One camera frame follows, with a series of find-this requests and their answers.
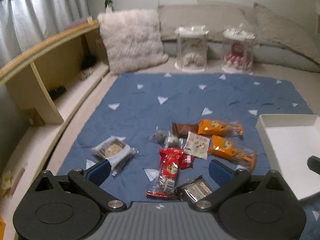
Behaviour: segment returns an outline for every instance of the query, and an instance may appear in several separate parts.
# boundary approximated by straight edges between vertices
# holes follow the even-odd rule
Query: metal screw
[[[83,169],[81,169],[81,168],[76,168],[76,169],[74,169],[74,171],[76,171],[76,172],[81,172],[81,171],[83,171]]]
[[[207,209],[211,207],[211,203],[206,200],[200,200],[199,202],[196,203],[196,206],[201,209]]]
[[[123,207],[124,203],[121,200],[111,200],[108,202],[108,207],[117,209]]]

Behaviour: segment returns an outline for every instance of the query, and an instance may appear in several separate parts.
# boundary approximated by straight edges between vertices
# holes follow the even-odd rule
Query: plastic display case
[[[255,35],[237,29],[223,33],[221,65],[226,73],[251,74]]]
[[[196,73],[207,68],[208,32],[206,26],[179,27],[176,30],[177,69]]]

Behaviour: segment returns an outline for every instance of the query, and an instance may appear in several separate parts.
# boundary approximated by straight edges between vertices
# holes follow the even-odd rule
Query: red snack package
[[[151,191],[146,192],[148,197],[173,197],[174,184],[181,163],[182,152],[182,149],[167,148],[166,156],[161,158],[161,170],[156,185]]]
[[[169,149],[180,150],[181,153],[183,153],[183,149],[179,149],[179,148],[165,148],[165,149],[160,149],[160,150],[159,150],[160,155],[161,155],[160,165],[162,164],[162,162],[163,162],[165,156],[167,155]],[[195,159],[194,156],[191,156],[191,155],[183,155],[179,168],[182,169],[182,170],[184,170],[184,169],[186,169],[186,168],[192,167],[192,166],[193,166],[193,160],[194,160],[194,159]]]
[[[195,159],[194,156],[191,155],[183,155],[182,162],[180,164],[180,169],[184,170],[186,168],[193,166],[193,160]]]

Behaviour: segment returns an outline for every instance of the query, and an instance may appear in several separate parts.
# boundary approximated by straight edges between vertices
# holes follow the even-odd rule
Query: white snack packet
[[[206,160],[208,158],[209,144],[209,138],[189,131],[187,143],[183,152],[186,155],[192,155]]]

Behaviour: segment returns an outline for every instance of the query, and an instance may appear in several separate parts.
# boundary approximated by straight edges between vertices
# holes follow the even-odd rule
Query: beige pillow
[[[209,41],[223,40],[222,33],[228,27],[237,28],[241,23],[244,30],[253,27],[238,8],[221,5],[161,5],[158,8],[160,32],[163,41],[176,40],[175,30],[182,26],[206,25]]]
[[[155,10],[104,13],[98,21],[111,73],[132,72],[168,60]]]
[[[257,2],[253,7],[259,24],[260,37],[263,40],[282,44],[288,49],[320,63],[320,54],[316,45],[301,26]]]

